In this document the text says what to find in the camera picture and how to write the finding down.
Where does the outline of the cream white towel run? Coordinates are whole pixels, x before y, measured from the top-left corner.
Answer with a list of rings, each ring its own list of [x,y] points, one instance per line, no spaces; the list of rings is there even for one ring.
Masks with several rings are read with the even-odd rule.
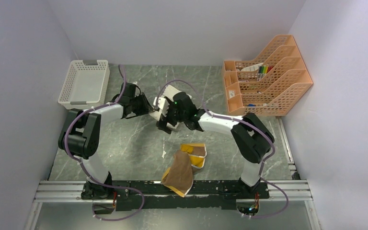
[[[153,105],[154,105],[155,110],[149,114],[151,117],[153,117],[157,121],[159,121],[161,118],[167,117],[167,112],[169,108],[168,98],[155,97],[153,101]]]

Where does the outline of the white plastic basket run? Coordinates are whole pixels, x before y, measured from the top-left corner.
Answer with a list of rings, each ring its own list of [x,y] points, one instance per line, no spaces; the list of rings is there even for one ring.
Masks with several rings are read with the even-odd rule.
[[[107,60],[73,60],[58,103],[66,109],[90,109],[105,102],[110,76]]]

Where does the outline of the brown yellow towel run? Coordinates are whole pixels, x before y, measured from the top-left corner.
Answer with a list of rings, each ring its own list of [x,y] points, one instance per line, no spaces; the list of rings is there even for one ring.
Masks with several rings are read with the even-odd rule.
[[[194,174],[204,168],[206,157],[206,144],[181,144],[174,154],[172,165],[164,172],[161,184],[185,197],[193,186]]]

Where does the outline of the orange file organizer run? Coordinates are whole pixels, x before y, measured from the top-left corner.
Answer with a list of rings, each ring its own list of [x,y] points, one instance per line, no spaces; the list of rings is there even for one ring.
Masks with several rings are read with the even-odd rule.
[[[261,80],[258,71],[241,71],[259,63],[274,66]],[[222,77],[229,115],[285,116],[313,85],[290,34],[276,35],[253,60],[225,60]]]

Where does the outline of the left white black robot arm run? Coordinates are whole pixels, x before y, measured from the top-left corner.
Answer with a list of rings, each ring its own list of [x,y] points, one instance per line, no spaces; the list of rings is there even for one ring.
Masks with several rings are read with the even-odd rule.
[[[141,89],[136,84],[126,83],[119,94],[103,105],[68,111],[58,146],[76,160],[87,174],[86,192],[108,199],[114,191],[112,176],[96,154],[101,126],[119,119],[146,115],[150,109],[151,105]]]

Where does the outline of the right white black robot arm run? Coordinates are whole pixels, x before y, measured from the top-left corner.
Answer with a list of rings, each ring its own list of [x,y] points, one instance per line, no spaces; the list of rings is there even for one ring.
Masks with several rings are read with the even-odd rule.
[[[176,93],[173,98],[156,97],[153,102],[156,126],[168,134],[172,127],[183,123],[190,130],[217,132],[233,138],[244,158],[240,194],[252,198],[258,191],[264,161],[275,152],[275,138],[254,113],[230,116],[197,108],[185,92]]]

